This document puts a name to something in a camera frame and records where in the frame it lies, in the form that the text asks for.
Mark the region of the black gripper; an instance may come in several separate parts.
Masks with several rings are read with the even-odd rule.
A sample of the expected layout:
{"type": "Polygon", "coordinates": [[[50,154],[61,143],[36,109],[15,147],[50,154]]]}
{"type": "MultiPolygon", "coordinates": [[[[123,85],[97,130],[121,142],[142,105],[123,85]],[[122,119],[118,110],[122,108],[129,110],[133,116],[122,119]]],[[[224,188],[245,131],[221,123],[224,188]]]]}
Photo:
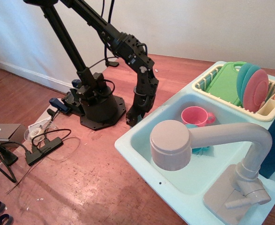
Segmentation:
{"type": "Polygon", "coordinates": [[[159,81],[153,70],[145,66],[137,70],[137,85],[134,88],[133,105],[126,113],[126,124],[134,127],[152,109],[159,81]]]}

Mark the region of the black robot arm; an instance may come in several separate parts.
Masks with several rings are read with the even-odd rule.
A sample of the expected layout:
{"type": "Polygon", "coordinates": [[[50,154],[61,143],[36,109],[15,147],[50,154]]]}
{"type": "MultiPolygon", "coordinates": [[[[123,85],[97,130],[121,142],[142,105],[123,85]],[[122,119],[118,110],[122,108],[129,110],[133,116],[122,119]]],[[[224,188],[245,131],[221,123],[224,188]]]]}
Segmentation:
{"type": "Polygon", "coordinates": [[[153,107],[159,83],[146,45],[117,30],[84,0],[29,0],[27,4],[40,8],[76,71],[61,101],[68,111],[93,130],[114,126],[120,119],[130,127],[141,121],[153,107]],[[116,84],[105,76],[106,69],[97,71],[106,60],[104,50],[136,77],[136,85],[129,90],[130,106],[115,92],[116,84]]]}

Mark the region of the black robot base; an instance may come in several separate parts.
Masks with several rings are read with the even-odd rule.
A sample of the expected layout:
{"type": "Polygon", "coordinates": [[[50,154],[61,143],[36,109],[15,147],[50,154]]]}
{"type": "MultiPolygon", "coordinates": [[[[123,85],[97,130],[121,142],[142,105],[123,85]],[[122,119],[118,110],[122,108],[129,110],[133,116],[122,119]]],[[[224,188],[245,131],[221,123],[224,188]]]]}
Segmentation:
{"type": "Polygon", "coordinates": [[[115,125],[126,112],[124,99],[113,95],[102,73],[93,74],[97,86],[79,84],[71,88],[62,102],[70,108],[70,112],[80,116],[80,124],[93,130],[115,125]]]}

